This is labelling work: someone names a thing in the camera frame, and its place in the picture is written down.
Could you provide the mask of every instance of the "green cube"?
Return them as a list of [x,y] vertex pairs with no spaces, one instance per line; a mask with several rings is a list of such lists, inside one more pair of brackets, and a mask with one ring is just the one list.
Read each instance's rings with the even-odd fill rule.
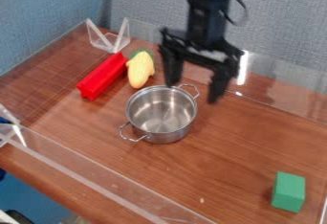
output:
[[306,199],[306,179],[302,176],[277,172],[271,205],[291,212],[300,212]]

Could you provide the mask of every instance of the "wooden table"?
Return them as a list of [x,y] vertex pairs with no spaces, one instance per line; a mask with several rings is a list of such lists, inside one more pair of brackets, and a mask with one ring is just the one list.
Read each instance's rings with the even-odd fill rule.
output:
[[[125,55],[140,42],[132,42]],[[319,122],[308,113],[300,117],[310,104],[298,102],[294,107],[284,94],[300,92],[320,104],[326,96],[249,74],[245,85],[229,87],[239,95],[227,93],[209,105],[208,72],[187,64],[183,82],[195,84],[201,94],[191,132],[171,145],[131,144],[117,133],[135,93],[127,77],[95,101],[84,100],[75,89],[107,56],[89,45],[79,28],[0,78],[1,103],[21,124],[217,223],[319,223],[327,194],[326,111],[319,106],[311,113],[319,114]],[[157,74],[147,86],[164,83],[159,61],[156,65]],[[283,91],[264,101],[261,91],[272,83]],[[279,95],[288,112],[271,106]],[[0,168],[93,223],[151,223],[12,145],[0,149]],[[307,200],[298,214],[269,205],[277,171],[307,179]]]

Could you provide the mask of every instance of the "pot rim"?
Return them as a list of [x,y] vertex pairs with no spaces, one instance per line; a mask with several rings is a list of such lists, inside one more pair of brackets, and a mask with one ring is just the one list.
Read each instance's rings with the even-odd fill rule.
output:
[[[143,95],[145,95],[147,93],[155,91],[155,90],[175,90],[175,92],[179,92],[181,93],[184,96],[187,96],[193,104],[193,116],[189,120],[189,122],[180,128],[172,130],[172,131],[168,131],[168,132],[151,132],[148,130],[144,130],[143,128],[140,128],[139,126],[136,126],[133,124],[133,121],[131,119],[131,116],[129,116],[129,107],[131,107],[131,104],[133,103],[133,101]],[[160,135],[160,134],[168,134],[168,133],[173,133],[179,130],[183,130],[184,128],[187,128],[191,123],[193,122],[193,119],[196,117],[196,114],[197,114],[197,105],[196,105],[196,101],[195,101],[195,98],[192,97],[192,95],[185,91],[183,90],[181,88],[176,87],[176,86],[165,86],[165,85],[153,85],[153,86],[149,86],[149,87],[145,87],[143,88],[141,90],[139,90],[132,96],[131,98],[128,99],[128,103],[127,103],[127,106],[125,106],[125,114],[127,114],[127,117],[128,117],[128,121],[129,123],[132,124],[133,127],[136,127],[139,130],[144,131],[145,133],[151,133],[151,134],[155,134],[155,135]]]

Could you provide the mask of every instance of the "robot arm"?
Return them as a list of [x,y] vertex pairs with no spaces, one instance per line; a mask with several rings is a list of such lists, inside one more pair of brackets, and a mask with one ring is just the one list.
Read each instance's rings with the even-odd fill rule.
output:
[[165,85],[179,82],[184,60],[213,71],[209,83],[208,102],[223,95],[232,77],[237,76],[239,60],[243,51],[224,40],[229,0],[188,0],[189,15],[187,31],[163,29],[163,71]]

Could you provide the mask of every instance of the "red block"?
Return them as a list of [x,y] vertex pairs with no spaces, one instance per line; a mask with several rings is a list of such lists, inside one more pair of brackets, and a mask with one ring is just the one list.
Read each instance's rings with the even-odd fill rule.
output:
[[80,95],[92,101],[104,91],[107,86],[127,71],[128,59],[121,52],[108,57],[101,65],[91,72],[91,74],[76,85]]

